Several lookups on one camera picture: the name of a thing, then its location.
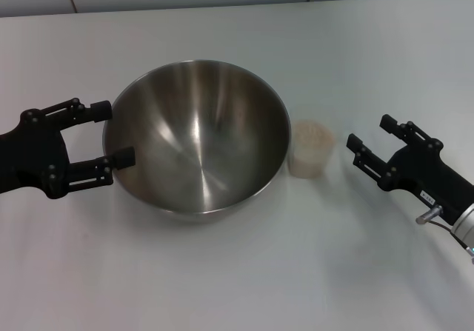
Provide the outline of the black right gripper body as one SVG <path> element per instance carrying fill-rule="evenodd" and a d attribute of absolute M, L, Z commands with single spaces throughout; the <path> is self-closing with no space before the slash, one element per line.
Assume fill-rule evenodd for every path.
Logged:
<path fill-rule="evenodd" d="M 442 147 L 433 139 L 408 141 L 386 163 L 377 185 L 412 193 L 429 208 L 441 206 L 441 217 L 452 226 L 473 203 L 473 184 L 441 160 Z"/>

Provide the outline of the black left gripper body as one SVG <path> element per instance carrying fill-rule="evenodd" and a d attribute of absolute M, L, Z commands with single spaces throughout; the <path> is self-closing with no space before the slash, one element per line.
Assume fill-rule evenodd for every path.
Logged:
<path fill-rule="evenodd" d="M 50 199 L 69 193 L 67 149 L 59 127 L 42 111 L 30 109 L 1 135 L 1 192 L 34 187 Z"/>

